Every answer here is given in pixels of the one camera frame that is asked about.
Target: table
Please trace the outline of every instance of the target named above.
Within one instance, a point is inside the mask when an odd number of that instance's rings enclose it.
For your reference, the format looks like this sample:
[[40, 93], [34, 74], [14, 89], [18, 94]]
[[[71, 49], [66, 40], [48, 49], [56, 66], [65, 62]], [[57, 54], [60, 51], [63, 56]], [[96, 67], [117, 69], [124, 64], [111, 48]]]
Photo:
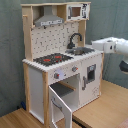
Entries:
[[115, 128], [128, 118], [128, 89], [102, 80], [102, 95], [73, 113], [87, 128]]
[[[57, 122], [58, 128], [64, 127], [64, 120]], [[73, 128], [81, 128], [74, 122]], [[18, 109], [0, 118], [0, 128], [45, 128], [36, 118], [23, 109]]]

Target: sink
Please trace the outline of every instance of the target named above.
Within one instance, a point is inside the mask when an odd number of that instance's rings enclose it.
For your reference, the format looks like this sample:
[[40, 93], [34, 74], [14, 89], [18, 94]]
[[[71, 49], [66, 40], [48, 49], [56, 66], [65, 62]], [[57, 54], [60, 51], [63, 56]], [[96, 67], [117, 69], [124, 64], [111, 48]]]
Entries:
[[78, 55], [88, 54], [88, 53], [94, 52], [94, 51], [95, 50], [91, 49], [91, 48], [77, 47], [77, 48], [73, 48], [73, 49], [68, 49], [65, 52], [68, 53], [68, 54], [78, 56]]

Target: backsplash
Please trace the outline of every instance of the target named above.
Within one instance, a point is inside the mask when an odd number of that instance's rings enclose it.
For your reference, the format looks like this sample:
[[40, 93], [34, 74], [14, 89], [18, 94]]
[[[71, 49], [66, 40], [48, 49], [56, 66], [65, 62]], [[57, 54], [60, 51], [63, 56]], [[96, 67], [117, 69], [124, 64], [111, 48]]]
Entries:
[[[79, 22], [46, 26], [46, 29], [33, 28], [31, 31], [33, 59], [66, 50], [71, 35], [78, 33], [78, 28]], [[78, 36], [73, 38], [73, 43], [78, 46]]]

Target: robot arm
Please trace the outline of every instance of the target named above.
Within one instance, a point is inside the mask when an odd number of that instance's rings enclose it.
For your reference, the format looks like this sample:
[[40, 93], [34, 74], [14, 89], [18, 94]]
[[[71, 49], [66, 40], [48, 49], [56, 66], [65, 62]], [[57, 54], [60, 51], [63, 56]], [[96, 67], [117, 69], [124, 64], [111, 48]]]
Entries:
[[92, 41], [94, 49], [103, 51], [104, 53], [117, 53], [124, 55], [119, 67], [121, 71], [128, 73], [128, 41], [118, 38], [105, 38]]

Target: stovetop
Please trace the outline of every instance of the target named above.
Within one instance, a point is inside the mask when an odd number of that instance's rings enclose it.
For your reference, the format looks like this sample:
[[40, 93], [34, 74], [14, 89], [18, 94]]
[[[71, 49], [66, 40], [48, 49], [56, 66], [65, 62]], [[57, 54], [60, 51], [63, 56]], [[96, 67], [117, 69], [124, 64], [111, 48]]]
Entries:
[[46, 67], [57, 64], [57, 63], [61, 63], [67, 60], [73, 59], [73, 57], [61, 54], [61, 53], [54, 53], [51, 55], [47, 55], [44, 57], [40, 57], [40, 58], [36, 58], [34, 59], [34, 62], [42, 64]]

